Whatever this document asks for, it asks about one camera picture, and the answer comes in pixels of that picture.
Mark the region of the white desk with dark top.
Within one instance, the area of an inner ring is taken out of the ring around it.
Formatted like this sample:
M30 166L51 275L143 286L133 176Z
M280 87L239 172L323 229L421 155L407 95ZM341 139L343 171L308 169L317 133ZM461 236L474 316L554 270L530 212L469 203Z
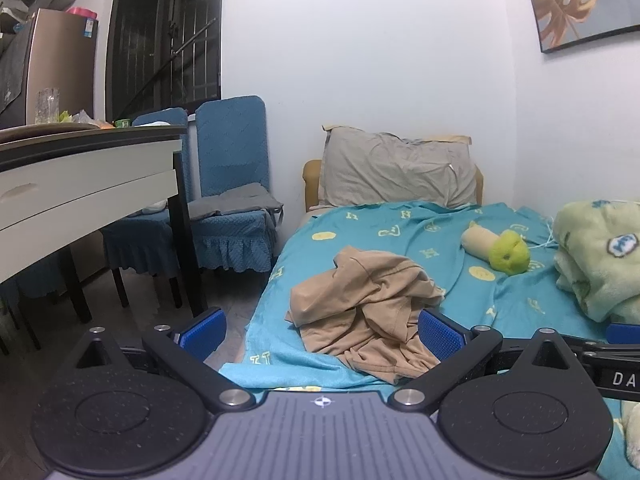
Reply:
M206 298L186 206L183 126L39 125L1 133L1 278L52 254L81 323L92 319L70 244L167 200L179 275L193 315Z

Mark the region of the green and beige plush toy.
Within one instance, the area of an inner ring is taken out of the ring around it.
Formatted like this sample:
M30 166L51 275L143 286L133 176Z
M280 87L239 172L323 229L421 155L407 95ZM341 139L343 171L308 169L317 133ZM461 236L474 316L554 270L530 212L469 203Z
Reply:
M515 231L496 234L472 222L462 233L461 246L468 254L487 262L491 269L506 275L528 270L530 252L524 238Z

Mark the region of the blue covered chair near bed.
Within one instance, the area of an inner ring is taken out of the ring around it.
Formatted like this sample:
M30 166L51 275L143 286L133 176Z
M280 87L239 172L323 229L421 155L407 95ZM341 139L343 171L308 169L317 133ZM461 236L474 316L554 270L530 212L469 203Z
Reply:
M258 96L203 103L195 112L201 196L218 195L252 182L270 192L265 103ZM265 210L191 220L202 269L268 273L274 263L277 214Z

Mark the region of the light green fleece blanket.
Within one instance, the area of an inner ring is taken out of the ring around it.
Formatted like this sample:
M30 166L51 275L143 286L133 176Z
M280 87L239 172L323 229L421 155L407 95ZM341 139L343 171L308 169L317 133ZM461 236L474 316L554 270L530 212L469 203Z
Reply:
M552 235L556 286L594 322L639 323L639 204L584 200L565 205Z

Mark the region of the clear glass on desk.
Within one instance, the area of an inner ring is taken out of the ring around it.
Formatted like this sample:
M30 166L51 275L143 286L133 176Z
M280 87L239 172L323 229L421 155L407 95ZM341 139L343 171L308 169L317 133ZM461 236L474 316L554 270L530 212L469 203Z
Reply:
M60 117L60 94L58 88L43 88L37 94L35 123L54 124Z

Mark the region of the tan t-shirt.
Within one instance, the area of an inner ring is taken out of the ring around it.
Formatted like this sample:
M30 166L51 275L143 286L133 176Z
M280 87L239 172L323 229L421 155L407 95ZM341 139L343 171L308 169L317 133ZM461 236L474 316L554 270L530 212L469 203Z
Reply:
M291 289L285 319L308 352L397 385L439 359L418 335L419 314L445 292L413 260L382 250L343 248L334 267Z

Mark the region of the turquoise patterned bed sheet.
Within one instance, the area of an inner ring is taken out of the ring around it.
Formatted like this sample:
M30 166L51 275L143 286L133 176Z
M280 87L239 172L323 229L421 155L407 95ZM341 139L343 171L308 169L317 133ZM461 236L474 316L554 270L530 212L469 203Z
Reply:
M359 450L432 441L459 474L639 474L639 207L334 207L285 245L247 325L240 388L366 390Z

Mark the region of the dark barred window door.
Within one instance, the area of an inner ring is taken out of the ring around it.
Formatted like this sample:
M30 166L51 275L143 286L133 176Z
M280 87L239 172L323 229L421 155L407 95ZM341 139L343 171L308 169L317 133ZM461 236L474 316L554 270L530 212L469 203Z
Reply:
M222 0L113 0L105 114L134 119L168 107L192 114L221 98Z

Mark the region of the blue covered chair behind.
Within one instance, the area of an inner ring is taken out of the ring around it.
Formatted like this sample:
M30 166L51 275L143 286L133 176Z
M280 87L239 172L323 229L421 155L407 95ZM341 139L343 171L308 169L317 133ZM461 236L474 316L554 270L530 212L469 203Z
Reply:
M121 270L167 278L171 299L182 307L179 263L172 247L168 200L161 200L101 229L104 252L118 299L129 307Z

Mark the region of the brown refrigerator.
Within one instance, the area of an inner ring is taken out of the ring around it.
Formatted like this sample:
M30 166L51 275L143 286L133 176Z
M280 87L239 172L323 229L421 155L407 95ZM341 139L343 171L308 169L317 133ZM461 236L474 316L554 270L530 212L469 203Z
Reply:
M61 110L94 114L98 22L40 9L1 55L1 125L35 121L38 93L58 90Z

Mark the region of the grey pillow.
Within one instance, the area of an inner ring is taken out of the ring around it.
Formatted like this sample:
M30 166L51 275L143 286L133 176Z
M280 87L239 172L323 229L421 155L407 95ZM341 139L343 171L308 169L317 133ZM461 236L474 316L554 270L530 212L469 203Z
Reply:
M318 206L406 200L445 208L476 204L477 166L468 136L403 139L349 126L324 131Z

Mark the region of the grey folded cloth on chair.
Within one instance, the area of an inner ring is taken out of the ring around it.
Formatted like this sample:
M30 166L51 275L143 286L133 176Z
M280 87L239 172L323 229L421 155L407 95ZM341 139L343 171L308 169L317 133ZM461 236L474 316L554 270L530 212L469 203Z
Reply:
M277 214L282 210L282 207L283 204L257 182L241 185L218 195L203 196L199 200L188 203L191 220L255 210L265 210L270 214Z

